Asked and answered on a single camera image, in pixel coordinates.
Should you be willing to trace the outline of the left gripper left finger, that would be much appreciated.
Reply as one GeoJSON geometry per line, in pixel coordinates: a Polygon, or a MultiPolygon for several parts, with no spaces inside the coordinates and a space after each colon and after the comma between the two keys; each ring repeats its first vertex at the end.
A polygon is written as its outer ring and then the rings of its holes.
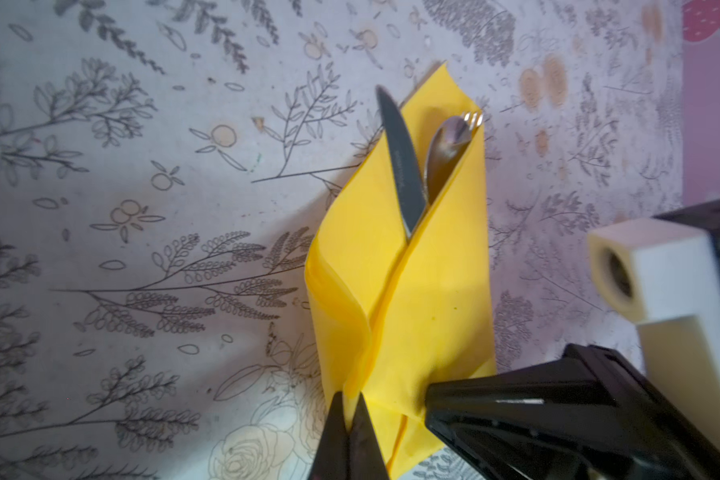
{"type": "Polygon", "coordinates": [[[343,393],[332,398],[308,480],[349,478],[349,432],[345,423],[343,393]]]}

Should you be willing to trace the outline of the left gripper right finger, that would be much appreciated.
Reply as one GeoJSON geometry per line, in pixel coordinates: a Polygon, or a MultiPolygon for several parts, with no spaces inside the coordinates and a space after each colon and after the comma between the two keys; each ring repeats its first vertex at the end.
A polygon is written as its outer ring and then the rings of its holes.
{"type": "Polygon", "coordinates": [[[363,395],[358,398],[349,431],[349,479],[390,479],[363,395]]]}

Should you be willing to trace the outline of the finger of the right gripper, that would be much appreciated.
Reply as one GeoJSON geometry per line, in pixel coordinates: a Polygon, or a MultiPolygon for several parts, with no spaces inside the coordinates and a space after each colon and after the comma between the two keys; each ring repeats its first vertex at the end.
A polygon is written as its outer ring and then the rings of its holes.
{"type": "Polygon", "coordinates": [[[486,479],[720,479],[720,451],[613,349],[434,383],[425,409],[486,479]]]}

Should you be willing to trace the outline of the yellow paper napkin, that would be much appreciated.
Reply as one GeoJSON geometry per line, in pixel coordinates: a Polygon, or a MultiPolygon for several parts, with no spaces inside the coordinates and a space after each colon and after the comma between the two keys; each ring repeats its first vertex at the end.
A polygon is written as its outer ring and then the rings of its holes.
{"type": "Polygon", "coordinates": [[[349,432],[365,397],[390,479],[442,446],[425,425],[427,387],[496,371],[483,135],[475,131],[410,241],[380,140],[307,255],[326,403],[343,393],[349,432]]]}

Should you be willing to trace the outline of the metal knife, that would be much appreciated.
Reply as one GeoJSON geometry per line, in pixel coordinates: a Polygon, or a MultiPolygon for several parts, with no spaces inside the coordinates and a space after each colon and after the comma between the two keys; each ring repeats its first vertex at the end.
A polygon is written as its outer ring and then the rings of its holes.
{"type": "Polygon", "coordinates": [[[419,164],[409,130],[397,103],[381,85],[375,87],[375,94],[387,137],[403,227],[406,239],[410,241],[427,208],[419,164]]]}

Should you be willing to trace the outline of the metal spoon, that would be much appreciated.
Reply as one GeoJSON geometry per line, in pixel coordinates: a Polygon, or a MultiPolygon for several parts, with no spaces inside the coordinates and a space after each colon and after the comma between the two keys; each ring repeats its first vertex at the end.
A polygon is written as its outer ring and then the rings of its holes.
{"type": "Polygon", "coordinates": [[[424,170],[424,186],[429,204],[435,201],[472,140],[471,117],[472,113],[468,112],[447,118],[431,140],[424,170]]]}

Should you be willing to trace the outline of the metal fork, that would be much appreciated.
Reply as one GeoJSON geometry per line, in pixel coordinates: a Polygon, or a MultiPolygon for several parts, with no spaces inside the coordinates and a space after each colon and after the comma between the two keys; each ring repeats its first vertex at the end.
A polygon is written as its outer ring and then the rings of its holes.
{"type": "Polygon", "coordinates": [[[484,114],[480,112],[466,112],[462,116],[463,121],[467,125],[470,131],[474,131],[479,128],[484,121],[484,114]]]}

